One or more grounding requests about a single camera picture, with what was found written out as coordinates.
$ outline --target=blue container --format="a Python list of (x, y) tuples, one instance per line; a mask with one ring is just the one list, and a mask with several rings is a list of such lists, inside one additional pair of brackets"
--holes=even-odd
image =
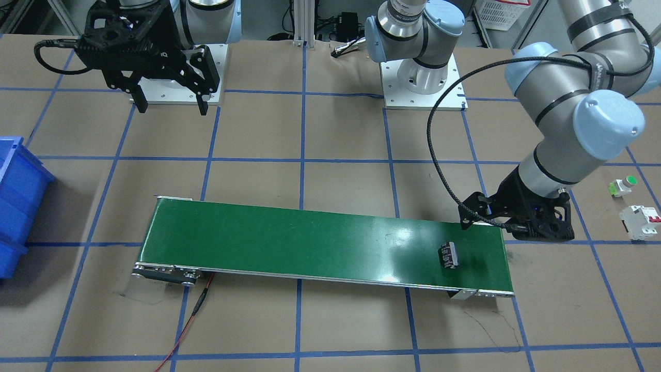
[(21, 137), (0, 137), (0, 278), (14, 273), (27, 252), (46, 185), (55, 177), (23, 145)]

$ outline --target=blue joint cover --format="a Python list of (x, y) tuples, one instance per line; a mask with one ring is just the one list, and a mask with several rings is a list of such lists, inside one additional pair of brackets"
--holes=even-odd
[(368, 17), (365, 21), (365, 40), (368, 45), (369, 58), (374, 62), (386, 62), (383, 38), (374, 16)]
[[(552, 47), (547, 42), (536, 42), (519, 50), (519, 52), (514, 54), (512, 58), (548, 57), (557, 51), (556, 48)], [(507, 81), (507, 85), (510, 86), (513, 95), (516, 95), (516, 91), (521, 84), (540, 62), (541, 61), (517, 62), (515, 64), (507, 65), (505, 68), (505, 80)]]
[(424, 15), (429, 20), (430, 25), (455, 37), (461, 36), (463, 25), (466, 23), (459, 8), (445, 0), (427, 1), (427, 5), (424, 7)]
[[(649, 50), (649, 47), (646, 44), (643, 44), (642, 46)], [(661, 49), (654, 47), (652, 73), (650, 73), (645, 84), (634, 95), (649, 93), (659, 85), (661, 85)]]
[(227, 43), (241, 41), (241, 0), (234, 1), (234, 15), (232, 16), (232, 24), (229, 27), (229, 34), (227, 35)]
[(638, 105), (615, 91), (594, 91), (574, 109), (578, 141), (603, 161), (618, 156), (644, 129), (645, 116)]

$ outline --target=tiled table surface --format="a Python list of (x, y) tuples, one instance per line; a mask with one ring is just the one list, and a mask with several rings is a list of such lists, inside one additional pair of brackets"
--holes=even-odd
[[(154, 194), (377, 216), (457, 220), (428, 160), (426, 112), (385, 111), (364, 52), (243, 41), (221, 109), (139, 114), (98, 72), (60, 76), (39, 36), (0, 38), (0, 135), (23, 136), (57, 177), (30, 251), (0, 284), (0, 371), (150, 371), (201, 291), (130, 277)], [(55, 66), (79, 68), (65, 50)], [(509, 50), (457, 50), (461, 73)], [(541, 135), (502, 70), (464, 85), (433, 138), (460, 198), (495, 192)], [(170, 371), (658, 371), (661, 246), (628, 241), (617, 213), (659, 208), (661, 92), (637, 98), (646, 133), (573, 190), (576, 240), (506, 236), (516, 299), (218, 275)], [(607, 184), (642, 180), (624, 200)]]

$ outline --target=red wire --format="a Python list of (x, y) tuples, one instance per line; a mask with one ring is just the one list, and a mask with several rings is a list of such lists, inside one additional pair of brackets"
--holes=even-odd
[[(211, 285), (211, 281), (214, 279), (214, 274), (215, 273), (211, 273), (211, 275), (209, 275), (209, 279), (207, 280), (207, 284), (204, 286), (204, 288), (209, 289), (209, 285)], [(179, 335), (179, 338), (176, 339), (175, 346), (172, 348), (172, 350), (170, 350), (170, 353), (165, 357), (165, 359), (161, 362), (161, 364), (158, 367), (156, 367), (156, 369), (154, 369), (154, 372), (159, 372), (161, 368), (163, 368), (165, 363), (168, 361), (168, 359), (170, 359), (170, 357), (172, 357), (172, 355), (175, 353), (175, 350), (179, 346), (179, 343), (181, 343), (181, 340), (184, 338), (184, 335), (188, 331), (188, 327), (190, 326), (191, 323), (193, 323), (193, 319), (195, 319), (194, 315), (191, 315), (190, 318), (188, 318), (188, 322), (186, 322), (184, 329), (181, 330), (181, 334)]]

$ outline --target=white plastic basket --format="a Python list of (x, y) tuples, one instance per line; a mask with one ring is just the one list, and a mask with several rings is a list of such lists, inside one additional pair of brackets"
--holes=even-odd
[(530, 0), (480, 0), (477, 3), (477, 14), (484, 27), (507, 31), (529, 6)]

